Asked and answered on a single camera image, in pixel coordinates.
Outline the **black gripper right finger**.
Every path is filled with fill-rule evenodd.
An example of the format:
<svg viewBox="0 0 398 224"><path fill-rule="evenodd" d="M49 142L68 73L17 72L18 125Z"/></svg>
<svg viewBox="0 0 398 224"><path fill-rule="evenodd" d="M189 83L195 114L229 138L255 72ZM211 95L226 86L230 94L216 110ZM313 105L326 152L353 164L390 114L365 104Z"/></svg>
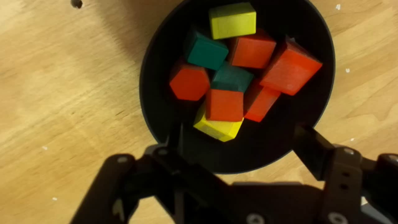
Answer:
<svg viewBox="0 0 398 224"><path fill-rule="evenodd" d="M293 151L317 180L323 180L318 221L323 224L382 224L360 208L365 198L387 220L398 220L398 154L375 160L358 150L332 144L311 125L293 130Z"/></svg>

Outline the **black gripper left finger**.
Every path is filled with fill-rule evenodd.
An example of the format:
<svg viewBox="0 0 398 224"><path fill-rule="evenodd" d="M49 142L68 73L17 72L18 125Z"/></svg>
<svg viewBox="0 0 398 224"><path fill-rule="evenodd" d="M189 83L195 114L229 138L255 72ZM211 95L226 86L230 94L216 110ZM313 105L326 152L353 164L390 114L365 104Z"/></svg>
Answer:
<svg viewBox="0 0 398 224"><path fill-rule="evenodd" d="M225 182L181 156L184 126L140 157L113 154L99 167L71 224L128 224L139 200L153 196L175 224L231 224Z"/></svg>

